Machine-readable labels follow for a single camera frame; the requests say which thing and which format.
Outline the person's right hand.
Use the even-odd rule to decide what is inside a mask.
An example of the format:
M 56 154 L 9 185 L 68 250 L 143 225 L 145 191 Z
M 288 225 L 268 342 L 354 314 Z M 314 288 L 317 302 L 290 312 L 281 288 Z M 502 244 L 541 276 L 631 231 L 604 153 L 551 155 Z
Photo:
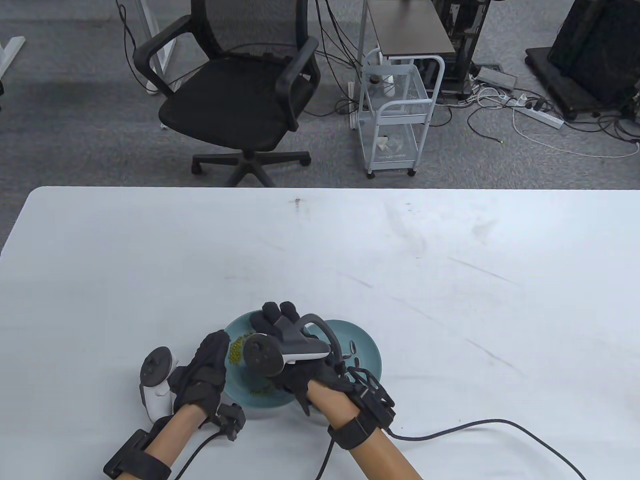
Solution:
M 352 382 L 339 374 L 334 356 L 336 343 L 306 334 L 306 323 L 323 324 L 315 314 L 302 317 L 292 302 L 266 302 L 251 314 L 254 333 L 243 345 L 245 366 L 254 374 L 267 378 L 275 388 L 295 397 L 310 416 L 307 398 L 309 383 L 316 381 L 339 393 L 355 390 Z

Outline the person's left hand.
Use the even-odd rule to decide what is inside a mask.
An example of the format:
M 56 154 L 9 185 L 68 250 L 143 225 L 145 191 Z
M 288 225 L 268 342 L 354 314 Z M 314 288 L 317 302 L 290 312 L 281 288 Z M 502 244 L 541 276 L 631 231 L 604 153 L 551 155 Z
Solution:
M 226 386 L 226 356 L 230 336 L 224 330 L 208 334 L 196 350 L 192 361 L 177 366 L 167 378 L 174 394 L 173 413 L 181 407 L 195 405 L 206 414 L 205 421 L 217 423 L 217 411 Z

